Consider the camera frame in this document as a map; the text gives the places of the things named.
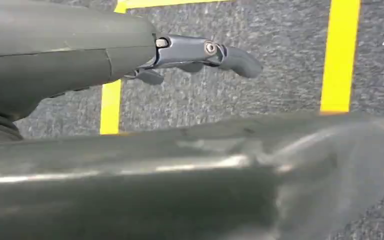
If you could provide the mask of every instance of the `robotic finger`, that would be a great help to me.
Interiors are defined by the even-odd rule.
[[[197,73],[204,66],[234,71],[244,78],[256,78],[263,70],[259,61],[244,50],[201,38],[168,34],[156,39],[154,62],[140,66],[127,79],[140,79],[148,84],[162,83],[163,76],[153,69],[179,68]]]

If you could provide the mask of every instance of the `floor marking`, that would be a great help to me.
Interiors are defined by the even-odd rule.
[[[191,3],[223,2],[231,0],[119,0],[114,12],[124,14],[127,9],[155,6],[179,5]],[[100,134],[114,135],[120,133],[120,108],[123,96],[123,81],[117,80],[102,86]]]
[[[360,0],[331,0],[321,112],[350,111]]]
[[[124,0],[128,9],[148,8],[167,5],[226,2],[232,0]]]
[[[114,12],[126,13],[126,4],[119,2]],[[118,134],[120,125],[120,107],[123,92],[123,81],[117,80],[102,86],[100,109],[100,134]]]

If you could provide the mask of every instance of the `robotic arm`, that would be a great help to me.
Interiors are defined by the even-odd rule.
[[[147,20],[83,7],[0,0],[0,116],[27,117],[38,103],[120,78],[160,84],[152,69],[203,65],[254,78],[248,53],[209,39],[163,35]]]

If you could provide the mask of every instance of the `gray carpet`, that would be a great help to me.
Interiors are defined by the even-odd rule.
[[[114,1],[54,0],[111,11]],[[264,64],[259,79],[214,69],[190,75],[163,71],[162,86],[125,84],[124,131],[189,126],[232,116],[318,111],[329,0],[236,0],[134,9],[168,33],[202,36],[240,47]],[[352,111],[384,116],[384,1],[364,1]],[[100,88],[42,102],[18,122],[28,138],[97,135]],[[332,240],[384,240],[384,200]]]

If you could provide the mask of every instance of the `screw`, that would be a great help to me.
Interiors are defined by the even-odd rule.
[[[155,45],[157,48],[166,48],[169,46],[169,41],[165,38],[159,38],[155,41]]]
[[[210,55],[210,56],[216,54],[216,52],[217,52],[217,47],[216,47],[216,45],[215,45],[213,42],[211,42],[211,41],[207,41],[207,42],[205,43],[205,52],[206,52],[208,55]]]

